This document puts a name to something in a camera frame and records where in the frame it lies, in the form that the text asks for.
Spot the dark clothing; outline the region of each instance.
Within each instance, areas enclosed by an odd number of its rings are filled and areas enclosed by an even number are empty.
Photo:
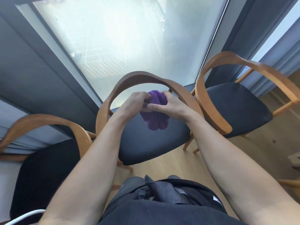
[[[99,225],[245,225],[228,216],[216,194],[197,182],[174,175],[156,182],[146,178],[126,180],[108,204]]]

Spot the person's left arm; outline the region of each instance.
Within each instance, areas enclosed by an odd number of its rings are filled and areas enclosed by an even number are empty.
[[[113,183],[124,127],[150,97],[146,92],[135,92],[114,113],[59,187],[38,225],[94,225],[99,222]]]

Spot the black seat cushion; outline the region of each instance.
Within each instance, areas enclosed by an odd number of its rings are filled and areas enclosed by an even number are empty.
[[[239,136],[261,127],[273,119],[267,106],[245,86],[230,82],[207,89],[207,93],[223,118],[232,126],[226,138]]]
[[[124,165],[141,163],[163,155],[189,139],[190,129],[183,121],[170,118],[165,130],[152,131],[137,114],[123,131],[119,159]]]
[[[46,209],[54,193],[80,160],[76,139],[66,140],[31,154],[17,178],[10,217]]]

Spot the person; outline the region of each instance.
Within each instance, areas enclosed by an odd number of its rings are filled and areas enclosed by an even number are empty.
[[[300,205],[262,167],[177,97],[167,91],[163,94],[168,100],[165,106],[145,106],[144,101],[150,98],[146,92],[135,92],[124,102],[59,187],[39,225],[299,224]],[[150,177],[129,178],[101,218],[113,183],[122,131],[141,110],[162,112],[186,122],[210,174],[240,220],[228,216],[208,188],[176,176],[158,182]],[[134,190],[126,184],[130,180],[138,186]]]

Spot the person's left hand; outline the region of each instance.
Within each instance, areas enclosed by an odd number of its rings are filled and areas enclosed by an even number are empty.
[[[119,116],[124,121],[131,120],[140,111],[149,111],[144,108],[144,100],[150,101],[151,95],[145,91],[137,91],[131,94],[131,96],[120,106],[113,116]]]

